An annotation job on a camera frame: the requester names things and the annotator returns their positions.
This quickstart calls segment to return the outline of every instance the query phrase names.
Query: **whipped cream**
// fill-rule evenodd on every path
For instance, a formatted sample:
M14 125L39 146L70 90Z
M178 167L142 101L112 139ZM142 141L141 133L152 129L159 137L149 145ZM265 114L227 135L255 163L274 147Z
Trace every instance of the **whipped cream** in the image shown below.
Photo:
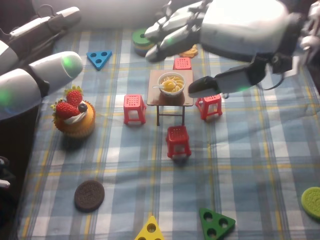
M82 113L78 114L77 116L72 116L68 119L65 119L64 123L71 125L71 124L75 124L75 123L80 122L87 115L87 111L82 112Z

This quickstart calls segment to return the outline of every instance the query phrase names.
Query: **bowl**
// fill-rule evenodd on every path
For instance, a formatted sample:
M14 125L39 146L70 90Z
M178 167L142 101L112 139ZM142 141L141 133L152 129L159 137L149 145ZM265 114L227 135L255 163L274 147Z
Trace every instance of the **bowl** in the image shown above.
M176 73L176 72L166 72L166 73L162 74L162 75L159 77L159 79L158 79L158 85L161 84L161 81L162 81L165 77L173 77L173 76L180 78L180 79L183 81L183 86L182 86L182 88L181 88L179 91L176 91L176 92L168 92L168 91L163 90L162 88L159 88L160 92L161 92L163 95L167 96L167 97L176 97L176 96L180 95L180 94L184 91L184 89L185 89L185 85L186 85L186 80L185 80L185 78L184 78L181 74Z

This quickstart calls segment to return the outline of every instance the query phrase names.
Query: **blue plaid fabric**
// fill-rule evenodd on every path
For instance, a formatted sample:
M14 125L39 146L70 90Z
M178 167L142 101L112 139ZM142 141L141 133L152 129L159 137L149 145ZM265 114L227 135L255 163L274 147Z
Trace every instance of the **blue plaid fabric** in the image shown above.
M154 215L165 240L203 240L199 208L236 220L228 240L318 240L320 224L302 209L301 195L320 185L320 97L307 69L274 90L251 87L222 100L221 117L207 121L185 110L192 155L185 164L167 157L166 135L180 116L161 116L147 106L146 124L124 125L126 94L147 101L151 69L171 70L174 57L159 64L136 55L131 30L70 33L54 52L74 51L83 72L72 82L96 110L96 128L83 142L69 140L42 103L32 156L13 235L19 240L133 240ZM195 79L240 63L204 52L191 60ZM112 51L101 71L86 53ZM264 88L280 80L268 70ZM181 113L180 107L160 107ZM74 193L89 179L100 181L103 204L84 214Z

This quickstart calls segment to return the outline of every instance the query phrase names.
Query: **miniature red plastic stool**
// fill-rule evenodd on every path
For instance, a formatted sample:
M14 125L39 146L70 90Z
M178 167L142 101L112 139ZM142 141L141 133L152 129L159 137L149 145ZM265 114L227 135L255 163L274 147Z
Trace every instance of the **miniature red plastic stool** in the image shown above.
M213 112L209 112L209 106L212 104L217 104L217 110ZM214 96L207 96L207 97L201 97L198 98L195 102L196 107L199 109L201 113L201 119L205 120L208 116L219 114L219 116L222 115L222 107L221 107L221 96L220 94L214 95Z
M128 124L129 122L141 122L142 124L146 123L146 109L147 106L142 99L142 96L139 94L127 94L124 96L123 111L124 111L124 123ZM129 111L137 111L138 118L130 118Z
M189 147L189 135L185 126L170 126L168 127L167 136L165 138L168 146L168 157L172 158L173 155L186 154L191 155ZM184 145L184 151L175 152L175 146Z
M189 57L177 57L174 60L173 70L192 70Z

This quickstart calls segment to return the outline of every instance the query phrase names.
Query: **brown tabletop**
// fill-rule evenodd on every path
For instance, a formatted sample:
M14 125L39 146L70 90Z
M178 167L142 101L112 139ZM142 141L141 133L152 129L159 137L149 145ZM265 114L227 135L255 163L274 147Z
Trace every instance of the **brown tabletop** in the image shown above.
M180 74L185 79L185 87L182 94L177 97L167 97L163 95L159 88L153 88L154 85L158 85L158 79L162 74L174 72ZM194 74L192 70L151 70L149 78L148 96L146 104L149 106L156 106L157 111L157 126L159 123L159 116L182 116L182 125L185 124L185 107L191 107L194 105L194 99L189 97L188 88L194 81ZM177 106L182 107L182 114L160 114L159 106Z

